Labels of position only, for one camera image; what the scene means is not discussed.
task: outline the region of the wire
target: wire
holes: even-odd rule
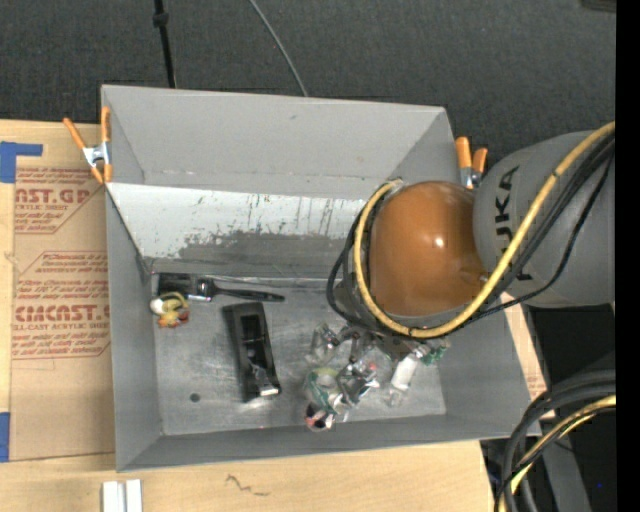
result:
[[[276,34],[276,31],[273,30],[273,27],[271,26],[271,23],[269,23],[269,20],[264,15],[264,13],[260,9],[260,7],[258,7],[258,4],[257,4],[257,2],[255,0],[249,0],[249,3],[253,7],[253,10],[256,11],[258,16],[260,16],[260,19],[262,20],[262,23],[264,24],[264,26],[267,28],[267,30],[271,34],[271,37],[273,37],[273,40],[275,41],[276,45],[278,46],[278,49],[280,50],[280,53],[284,57],[284,60],[287,61],[287,65],[289,66],[289,69],[291,70],[291,73],[293,74],[293,77],[296,79],[296,82],[298,82],[298,87],[300,87],[300,90],[302,91],[302,95],[305,96],[305,97],[308,97],[309,93],[307,92],[307,89],[303,85],[302,80],[300,79],[300,75],[298,75],[298,71],[296,71],[296,67],[293,65],[293,61],[289,57],[289,54],[287,54],[287,51],[284,49],[284,45],[280,41],[280,38]]]
[[[485,299],[489,296],[491,291],[496,287],[498,281],[502,278],[505,271],[507,270],[512,257],[514,256],[517,249],[520,247],[525,235],[528,233],[529,228],[531,227],[534,219],[536,218],[540,208],[546,197],[549,195],[553,187],[555,186],[558,179],[564,174],[564,172],[582,155],[590,146],[594,144],[600,137],[606,136],[612,133],[615,130],[615,122],[609,123],[602,128],[594,131],[588,137],[586,137],[580,144],[578,144],[556,167],[554,172],[547,178],[544,185],[534,198],[529,211],[525,215],[522,220],[518,230],[516,231],[513,239],[505,252],[503,253],[498,265],[494,269],[493,273],[483,286],[480,293],[474,298],[474,300],[465,307],[465,309],[458,314],[454,319],[449,320],[448,322],[433,328],[420,328],[420,327],[407,327],[402,325],[392,318],[390,318],[380,307],[375,303],[373,298],[371,297],[371,293],[366,284],[364,278],[364,271],[362,268],[362,238],[364,227],[367,222],[368,216],[376,205],[376,203],[388,192],[390,189],[395,187],[398,184],[399,180],[394,180],[392,182],[385,183],[382,185],[369,199],[369,201],[365,204],[362,214],[357,223],[356,231],[355,231],[355,241],[353,247],[353,265],[356,274],[356,281],[358,284],[358,288],[360,294],[362,296],[362,300],[366,304],[369,311],[373,314],[373,316],[384,326],[389,329],[403,334],[405,336],[425,339],[425,338],[436,338],[448,334],[453,331],[457,327],[459,327],[462,323],[464,323],[467,319],[471,317],[471,315],[478,310],[478,308],[483,304]]]
[[[164,10],[162,0],[154,0],[155,13],[153,15],[153,26],[160,31],[160,41],[162,42],[162,53],[164,55],[164,67],[167,70],[167,80],[171,89],[176,88],[176,74],[173,69],[173,58],[171,56],[171,46],[169,45],[169,13]]]
[[[511,475],[503,482],[502,488],[498,491],[498,495],[496,496],[496,511],[506,512],[509,510],[507,509],[506,495],[504,495],[506,489],[509,488],[511,493],[517,491],[522,479],[531,469],[533,463],[542,455],[542,451],[547,446],[575,430],[586,421],[593,419],[596,415],[611,411],[615,406],[615,394],[597,400],[571,414],[540,438],[540,440],[521,459],[518,467],[516,467]]]
[[[514,460],[524,460],[522,453],[524,453],[524,443],[529,427],[547,412],[585,400],[600,399],[612,394],[615,394],[615,370],[599,370],[579,374],[540,394],[529,405],[505,446],[502,465],[503,481],[509,480],[513,474]],[[509,509],[517,512],[518,509],[511,489],[505,486],[501,491],[504,492]],[[533,506],[529,508],[536,510],[535,504],[532,503],[531,505]]]
[[[595,189],[593,190],[593,192],[591,193],[591,196],[589,197],[587,204],[585,205],[580,218],[578,219],[578,222],[576,223],[576,225],[573,228],[573,231],[571,233],[571,236],[569,237],[569,242],[567,243],[565,250],[564,250],[564,254],[562,255],[562,258],[560,260],[560,263],[558,265],[558,268],[556,270],[556,272],[554,273],[554,275],[551,277],[551,279],[549,280],[549,282],[547,284],[545,284],[542,288],[539,288],[538,290],[535,290],[533,292],[529,292],[525,295],[522,295],[516,299],[510,300],[509,302],[505,302],[504,304],[501,304],[499,306],[496,306],[494,308],[488,309],[483,311],[482,313],[475,315],[474,317],[470,318],[467,322],[465,322],[464,326],[467,326],[477,320],[480,320],[481,318],[485,318],[486,316],[492,315],[493,313],[497,313],[498,311],[502,311],[504,309],[510,308],[511,306],[515,306],[516,304],[519,304],[521,302],[527,301],[532,299],[533,297],[536,297],[537,295],[540,295],[542,292],[546,291],[547,289],[549,289],[551,286],[553,286],[555,284],[555,282],[558,280],[558,278],[560,277],[560,275],[562,274],[562,272],[564,271],[564,269],[567,266],[567,263],[569,262],[569,258],[571,256],[571,253],[573,251],[573,248],[575,246],[576,240],[578,238],[578,235],[580,234],[580,231],[582,230],[582,227],[584,225],[584,223],[587,220],[587,217],[589,215],[589,213],[591,212],[591,209],[593,208],[593,205],[598,197],[598,195],[600,194],[600,191],[602,190],[602,188],[604,187],[604,184],[607,180],[607,178],[609,177],[609,171],[611,169],[611,163],[613,162],[613,158],[614,158],[614,154],[612,154],[609,157],[609,163],[607,164],[607,167],[603,173],[603,175],[601,176],[600,180],[598,181],[598,184],[596,185]]]
[[[500,295],[511,285],[513,280],[522,271],[525,264],[531,259],[535,251],[538,249],[539,245],[544,240],[544,237],[564,212],[565,208],[568,206],[577,191],[582,187],[586,180],[600,168],[607,158],[612,158],[615,150],[615,132],[604,137],[603,140],[595,146],[595,149],[587,156],[584,162],[582,162],[576,172],[573,173],[569,179],[569,183],[562,190],[555,203],[551,205],[549,213],[542,222],[539,223],[539,227],[531,236],[528,236],[527,246],[520,256],[518,256],[516,261],[512,263],[509,271],[504,275],[501,282],[496,285],[496,288],[485,301],[485,305],[479,308],[480,311],[497,300],[498,297],[500,297]]]

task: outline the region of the scratch mark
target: scratch mark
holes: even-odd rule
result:
[[[224,484],[227,485],[228,482],[233,482],[234,484],[236,484],[236,486],[238,487],[238,489],[240,491],[247,491],[248,493],[251,493],[254,496],[265,497],[265,496],[269,496],[271,494],[270,492],[253,492],[251,490],[251,486],[250,485],[247,485],[247,486],[243,487],[242,485],[240,485],[240,481],[230,473],[227,475],[227,479],[224,481]]]
[[[331,207],[329,209],[329,218],[327,219],[327,230],[325,231],[325,236],[329,236],[329,227],[331,226],[331,217],[333,216],[333,210],[335,208],[335,201],[331,200]]]
[[[302,208],[302,198],[298,199],[298,211],[296,212],[296,227],[300,226],[300,208]]]
[[[313,199],[309,200],[309,216],[307,217],[307,233],[311,232],[311,211],[313,208]]]

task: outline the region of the wooden table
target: wooden table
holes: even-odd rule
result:
[[[95,126],[82,127],[95,143]],[[45,143],[42,159],[18,166],[48,166],[81,158],[61,123],[0,121],[0,140]],[[14,283],[14,186],[0,184],[0,314],[12,318]],[[532,394],[541,382],[522,313],[509,315],[519,333],[521,358]],[[9,407],[10,324],[0,322],[0,412]],[[69,425],[73,439],[74,426]],[[115,473],[114,456],[23,460],[0,464],[0,511],[97,511],[100,488],[109,480],[142,479],[144,510],[443,510],[489,511],[493,500],[478,442],[352,452],[309,457],[221,463],[146,472]]]

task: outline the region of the black cable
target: black cable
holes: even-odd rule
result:
[[[602,409],[599,409],[597,411],[594,411],[594,415],[599,416],[601,414],[607,414],[607,413],[611,413],[611,412],[616,412],[615,407],[605,407]],[[567,432],[570,430],[570,428],[572,427],[572,424],[568,424],[566,425],[562,430],[559,430],[558,432],[554,433],[552,436],[550,436],[549,438],[547,438],[545,440],[545,442],[540,445],[535,453],[531,454],[527,459],[521,461],[512,471],[511,474],[509,475],[509,477],[504,480],[500,486],[500,488],[498,489],[497,493],[496,493],[496,500],[497,502],[499,502],[500,497],[502,496],[502,494],[506,493],[506,489],[507,487],[510,486],[511,482],[513,481],[513,479],[515,478],[515,476],[520,473],[522,470],[524,470],[527,466],[534,464],[536,461],[538,461],[538,459],[540,459],[540,457],[542,457],[544,450],[546,450],[549,445],[556,443],[556,446],[559,446],[557,444],[557,442],[560,440],[561,437],[563,437],[564,435],[567,434]],[[520,482],[520,490],[522,490],[522,485],[525,483],[526,481],[526,475],[522,478],[521,482]],[[537,506],[535,504],[535,501],[526,501],[525,502],[527,504],[527,508],[530,511],[537,511]],[[510,508],[510,512],[516,512],[517,509],[515,508]]]
[[[271,37],[273,37],[273,40],[275,41],[276,45],[278,46],[278,49],[280,50],[280,53],[284,57],[284,60],[287,61],[287,65],[289,66],[289,69],[291,70],[291,73],[293,74],[293,77],[296,79],[296,82],[298,83],[298,87],[300,87],[300,90],[302,91],[302,95],[303,96],[309,96],[309,93],[307,92],[307,89],[302,84],[302,80],[300,79],[300,75],[298,75],[298,71],[296,71],[296,67],[293,65],[293,61],[291,60],[291,58],[287,54],[287,51],[284,49],[284,45],[280,41],[280,38],[276,34],[276,31],[273,30],[273,27],[271,26],[271,23],[269,23],[269,20],[264,15],[264,13],[260,9],[260,7],[258,7],[258,4],[257,4],[257,2],[255,0],[249,0],[249,3],[253,7],[253,10],[256,11],[258,16],[260,16],[260,19],[262,20],[262,23],[264,24],[264,26],[267,28],[267,30],[271,34]]]
[[[538,229],[529,235],[529,242],[522,250],[521,254],[510,266],[509,271],[502,277],[494,290],[485,301],[485,305],[480,311],[488,308],[500,295],[511,285],[515,277],[522,271],[526,263],[533,256],[539,245],[544,240],[551,227],[555,224],[560,215],[564,212],[569,202],[580,190],[582,185],[596,172],[602,163],[610,157],[611,151],[615,149],[615,132],[605,136],[600,140],[587,157],[578,164],[576,170],[569,178],[558,199],[551,205],[549,214],[542,220]]]
[[[578,236],[582,226],[586,222],[586,218],[587,218],[588,214],[590,213],[590,211],[591,211],[591,209],[593,207],[593,204],[594,204],[594,202],[595,202],[600,190],[604,186],[604,183],[606,181],[606,177],[608,176],[608,173],[609,173],[609,170],[610,170],[610,167],[611,167],[611,163],[613,161],[613,157],[615,156],[615,152],[614,151],[615,151],[615,132],[603,137],[598,143],[594,144],[594,148],[586,155],[586,157],[582,161],[580,161],[579,163],[576,162],[577,165],[574,164],[574,166],[576,167],[575,171],[571,174],[568,183],[566,184],[566,186],[564,187],[564,189],[560,193],[558,199],[550,207],[548,215],[541,222],[541,224],[538,227],[538,229],[536,229],[536,231],[530,236],[529,243],[527,244],[526,248],[522,251],[520,256],[516,259],[516,261],[511,265],[509,272],[507,272],[507,274],[505,274],[505,276],[503,276],[503,278],[501,279],[501,282],[498,283],[496,288],[489,295],[489,297],[485,301],[485,306],[481,307],[478,313],[474,314],[466,322],[462,323],[460,326],[458,326],[453,331],[450,331],[446,335],[451,334],[451,333],[453,333],[453,332],[455,332],[455,331],[457,331],[459,329],[462,329],[463,327],[466,327],[467,325],[469,325],[469,324],[471,324],[471,323],[473,323],[473,322],[475,322],[477,320],[480,320],[481,318],[484,318],[484,317],[489,316],[491,314],[497,313],[498,311],[502,311],[502,310],[504,310],[504,309],[506,309],[508,307],[511,307],[511,306],[513,306],[515,304],[518,304],[520,302],[523,302],[525,300],[529,300],[529,299],[535,297],[536,295],[544,292],[548,288],[550,288],[558,280],[558,278],[560,277],[560,275],[564,271],[564,268],[566,267],[567,262],[568,262],[568,260],[569,260],[569,258],[571,256],[571,252],[572,252],[573,247],[575,245],[575,242],[577,240],[577,236]],[[591,177],[591,175],[600,168],[602,163],[607,158],[609,158],[609,163],[608,163],[607,167],[605,168],[603,176],[601,177],[598,185],[596,186],[596,189],[594,190],[594,192],[592,192],[592,194],[591,194],[591,196],[590,196],[590,198],[589,198],[589,200],[587,202],[587,205],[583,209],[583,212],[582,212],[582,214],[580,216],[580,219],[578,220],[578,222],[574,226],[572,235],[571,235],[571,237],[569,239],[569,242],[568,242],[568,244],[567,244],[567,246],[565,248],[563,257],[561,259],[561,262],[560,262],[560,264],[558,266],[558,269],[556,270],[556,272],[552,276],[551,280],[546,285],[544,285],[542,288],[540,288],[538,290],[530,292],[530,293],[528,293],[528,294],[526,294],[526,295],[524,295],[522,297],[513,299],[512,301],[509,301],[507,303],[498,305],[498,306],[490,308],[490,309],[486,309],[495,300],[497,300],[497,298],[500,297],[500,295],[510,286],[510,284],[512,283],[512,281],[515,278],[515,276],[518,275],[518,273],[522,270],[524,265],[529,261],[529,259],[535,253],[535,251],[539,247],[540,243],[544,240],[544,237],[547,235],[547,233],[549,232],[551,227],[553,227],[553,225],[555,224],[557,219],[560,217],[560,215],[564,212],[564,210],[566,209],[567,205],[573,199],[573,197],[575,196],[577,191],[580,190],[582,185],[584,185],[584,183]],[[352,229],[351,229],[351,231],[349,233],[349,236],[347,237],[347,241],[345,243],[345,249],[341,253],[338,261],[336,261],[336,266],[334,268],[335,272],[332,272],[333,279],[330,280],[330,282],[328,283],[328,284],[331,285],[331,290],[329,290],[329,286],[328,286],[327,287],[327,290],[328,290],[327,291],[327,297],[330,298],[330,295],[331,295],[332,290],[333,290],[333,283],[335,282],[335,277],[337,275],[337,271],[339,270],[340,266],[342,266],[342,268],[343,268],[343,282],[344,282],[345,291],[346,291],[347,295],[349,296],[350,301],[352,302],[352,306],[353,306],[354,310],[359,313],[360,317],[363,317],[363,316],[367,315],[367,312],[366,311],[362,311],[364,309],[364,306],[361,305],[361,304],[358,304],[358,298],[354,297],[354,295],[353,295],[353,290],[352,290],[352,288],[350,286],[350,278],[349,278],[349,272],[348,272],[349,251],[350,251],[351,247],[353,246],[353,237],[354,237],[354,233],[355,233],[355,230],[353,228],[357,225],[357,222],[358,222],[358,220],[356,219],[356,221],[352,225]],[[334,308],[334,310],[336,310],[341,316],[343,316],[345,319],[347,319],[345,317],[345,314],[341,313],[336,308]],[[386,334],[390,334],[390,335],[393,335],[393,336],[411,338],[411,336],[404,335],[404,334],[401,334],[401,333],[397,333],[395,331],[391,331],[390,329],[386,328],[385,326],[381,326],[379,324],[379,322],[377,322],[376,325],[373,326],[373,325],[371,325],[369,323],[366,323],[364,321],[358,321],[357,325],[360,325],[361,327],[364,327],[364,328],[367,328],[367,329],[376,329],[378,331],[382,331],[382,332],[385,332]]]
[[[580,234],[580,231],[582,230],[582,227],[584,226],[584,223],[587,220],[587,217],[589,215],[589,213],[591,212],[591,209],[593,208],[593,205],[598,197],[598,195],[600,194],[600,191],[602,190],[602,188],[605,185],[605,182],[607,180],[607,178],[609,177],[609,171],[611,169],[611,163],[613,162],[613,157],[614,155],[611,155],[609,157],[609,163],[607,164],[607,167],[605,169],[605,172],[603,173],[603,175],[600,177],[600,180],[598,181],[598,184],[596,185],[595,189],[593,190],[593,192],[591,193],[591,195],[589,196],[589,199],[587,201],[587,204],[585,205],[584,209],[582,210],[582,213],[580,215],[580,218],[578,219],[578,222],[576,223],[576,225],[573,228],[573,231],[571,233],[571,236],[569,237],[569,242],[567,243],[564,253],[562,255],[562,259],[560,260],[560,264],[558,265],[557,270],[555,271],[555,273],[553,274],[552,278],[549,280],[549,282],[547,284],[545,284],[542,288],[539,288],[538,290],[535,290],[533,292],[529,292],[525,295],[522,295],[520,297],[517,297],[513,300],[510,300],[509,302],[505,302],[504,304],[501,304],[499,306],[495,306],[491,309],[485,310],[482,313],[478,314],[478,315],[474,315],[472,318],[470,318],[467,322],[465,322],[465,324],[463,324],[464,327],[466,327],[467,325],[480,320],[481,318],[485,318],[486,316],[492,315],[494,313],[497,313],[498,311],[502,311],[504,309],[510,308],[512,306],[515,306],[516,304],[520,304],[521,302],[527,301],[529,299],[532,299],[533,297],[541,294],[542,292],[546,291],[547,289],[549,289],[551,286],[553,286],[555,284],[555,282],[558,280],[558,278],[560,277],[560,275],[562,274],[562,272],[564,271],[564,269],[567,266],[567,263],[569,262],[569,258],[571,256],[571,253],[573,251],[573,247],[576,243],[576,240],[578,238],[578,235]]]
[[[598,371],[581,374],[568,379],[555,386],[551,391],[547,391],[534,400],[525,411],[522,420],[513,431],[505,447],[502,467],[503,481],[507,481],[512,474],[514,458],[518,456],[518,450],[524,449],[527,431],[530,426],[547,412],[560,407],[575,404],[580,401],[615,393],[615,371]],[[508,485],[504,486],[505,500],[512,512],[517,512],[518,508],[515,499]]]
[[[154,0],[155,12],[153,14],[153,26],[160,31],[160,41],[162,42],[162,53],[164,55],[164,67],[167,70],[167,80],[171,89],[176,88],[176,76],[173,70],[173,58],[171,56],[171,46],[169,45],[169,13],[164,10],[162,0]]]

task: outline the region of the black cable on floor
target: black cable on floor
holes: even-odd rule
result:
[[[160,41],[162,41],[162,53],[164,55],[164,67],[167,70],[167,80],[171,89],[176,88],[176,75],[173,70],[173,58],[171,56],[171,46],[169,45],[169,13],[164,10],[162,0],[154,0],[155,12],[153,14],[153,26],[160,31]]]

